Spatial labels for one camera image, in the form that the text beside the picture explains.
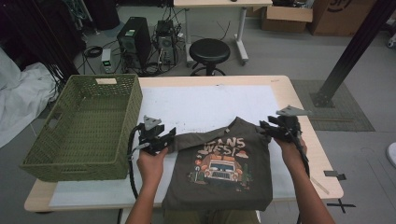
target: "table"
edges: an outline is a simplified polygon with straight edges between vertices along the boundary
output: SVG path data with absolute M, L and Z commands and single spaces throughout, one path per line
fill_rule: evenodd
M 242 42 L 242 34 L 244 32 L 247 7 L 266 7 L 271 6 L 272 4 L 272 0 L 237 0 L 236 2 L 233 2 L 231 0 L 175 0 L 175 7 L 185 8 L 187 64 L 193 62 L 193 59 L 190 56 L 191 36 L 189 11 L 191 7 L 241 7 L 238 34 L 234 35 L 234 37 L 239 54 L 242 58 L 242 65 L 245 65 L 248 61 L 248 54 L 245 50 L 244 43 Z
M 142 88 L 155 87 L 201 87 L 214 85 L 245 85 L 270 86 L 279 108 L 293 105 L 303 108 L 300 100 L 285 76 L 243 76 L 243 77 L 143 77 L 139 78 Z M 304 131 L 304 140 L 308 146 L 307 156 L 310 160 L 311 180 L 321 199 L 337 199 L 344 194 L 336 177 L 325 176 L 323 171 L 332 170 L 329 160 L 307 117 L 300 117 Z M 110 209 L 122 208 L 119 204 L 102 206 L 101 204 L 79 207 L 51 208 L 49 207 L 57 183 L 37 180 L 25 202 L 25 209 L 31 212 L 82 210 L 82 209 Z M 274 201 L 285 199 L 274 198 Z

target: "green wicker basket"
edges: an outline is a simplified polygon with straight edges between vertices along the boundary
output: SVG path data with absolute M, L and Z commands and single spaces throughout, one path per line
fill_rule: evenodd
M 49 182 L 125 178 L 142 98 L 136 75 L 71 76 L 21 168 Z

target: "human hand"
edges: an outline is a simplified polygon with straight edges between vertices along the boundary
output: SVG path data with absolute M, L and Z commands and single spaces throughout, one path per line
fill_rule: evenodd
M 152 156 L 147 152 L 140 150 L 137 167 L 142 175 L 142 188 L 157 190 L 163 176 L 163 159 L 165 158 L 168 148 L 164 148 L 156 156 Z
M 285 162 L 286 166 L 289 169 L 289 172 L 292 171 L 304 171 L 304 164 L 300 155 L 299 150 L 294 145 L 294 143 L 288 143 L 281 141 L 279 139 L 274 138 L 275 141 L 279 144 L 280 148 L 282 148 L 282 158 L 283 162 Z M 306 153 L 306 144 L 303 138 L 300 140 L 301 146 L 303 147 L 303 152 Z

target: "person's leg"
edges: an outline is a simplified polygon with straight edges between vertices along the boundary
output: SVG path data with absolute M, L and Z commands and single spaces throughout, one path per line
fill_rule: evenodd
M 164 224 L 200 224 L 199 214 L 196 211 L 165 210 L 163 215 Z
M 256 211 L 217 210 L 209 216 L 209 224 L 260 224 Z

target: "black stool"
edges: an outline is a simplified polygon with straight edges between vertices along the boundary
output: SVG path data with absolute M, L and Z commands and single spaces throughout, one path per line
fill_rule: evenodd
M 192 71 L 191 76 L 197 77 L 198 71 L 206 69 L 207 76 L 214 76 L 214 71 L 224 72 L 216 68 L 216 64 L 224 63 L 230 58 L 230 48 L 221 40 L 217 39 L 200 39 L 195 41 L 190 47 L 190 56 L 197 62 L 192 69 L 199 63 L 204 67 Z

